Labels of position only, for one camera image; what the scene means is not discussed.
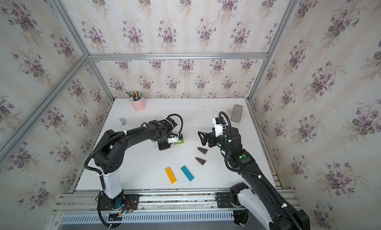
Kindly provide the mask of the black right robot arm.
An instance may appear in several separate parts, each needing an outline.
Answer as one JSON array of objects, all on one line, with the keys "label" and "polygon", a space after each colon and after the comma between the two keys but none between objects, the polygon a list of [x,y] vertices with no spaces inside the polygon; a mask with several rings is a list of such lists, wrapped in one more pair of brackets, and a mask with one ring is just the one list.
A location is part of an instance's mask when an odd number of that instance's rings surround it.
[{"label": "black right robot arm", "polygon": [[198,132],[203,146],[218,147],[228,170],[239,174],[245,182],[230,188],[233,205],[245,207],[267,230],[309,230],[310,218],[295,209],[269,182],[256,160],[243,148],[237,128]]}]

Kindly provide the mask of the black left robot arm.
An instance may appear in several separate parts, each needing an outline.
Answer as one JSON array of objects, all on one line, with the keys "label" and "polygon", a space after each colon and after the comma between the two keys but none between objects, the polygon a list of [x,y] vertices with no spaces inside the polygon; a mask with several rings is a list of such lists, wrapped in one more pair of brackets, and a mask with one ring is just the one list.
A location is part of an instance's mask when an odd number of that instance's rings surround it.
[{"label": "black left robot arm", "polygon": [[115,200],[122,196],[123,192],[119,168],[123,164],[126,150],[147,140],[157,142],[160,151],[166,150],[171,146],[169,139],[175,136],[172,131],[177,125],[172,118],[165,118],[143,123],[140,127],[130,130],[108,130],[90,154],[90,159],[94,160],[96,167],[86,168],[98,173],[103,193],[110,200]]}]

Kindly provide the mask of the brown triangular wedge block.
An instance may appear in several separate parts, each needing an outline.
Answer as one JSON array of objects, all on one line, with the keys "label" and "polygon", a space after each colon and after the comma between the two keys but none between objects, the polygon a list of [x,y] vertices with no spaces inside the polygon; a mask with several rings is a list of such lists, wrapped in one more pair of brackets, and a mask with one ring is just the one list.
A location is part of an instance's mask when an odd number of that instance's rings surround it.
[{"label": "brown triangular wedge block", "polygon": [[198,147],[197,149],[198,149],[198,151],[200,151],[200,152],[203,153],[204,155],[208,152],[208,150],[205,149],[205,148]]}]

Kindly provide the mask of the green cube block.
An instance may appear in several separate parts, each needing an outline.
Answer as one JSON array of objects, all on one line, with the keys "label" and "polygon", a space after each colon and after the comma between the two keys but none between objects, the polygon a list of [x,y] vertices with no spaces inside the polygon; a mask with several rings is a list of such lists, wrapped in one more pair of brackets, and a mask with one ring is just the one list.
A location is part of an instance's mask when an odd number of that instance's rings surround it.
[{"label": "green cube block", "polygon": [[175,145],[183,144],[183,143],[184,143],[184,140],[183,139],[179,139],[177,142],[175,142]]}]

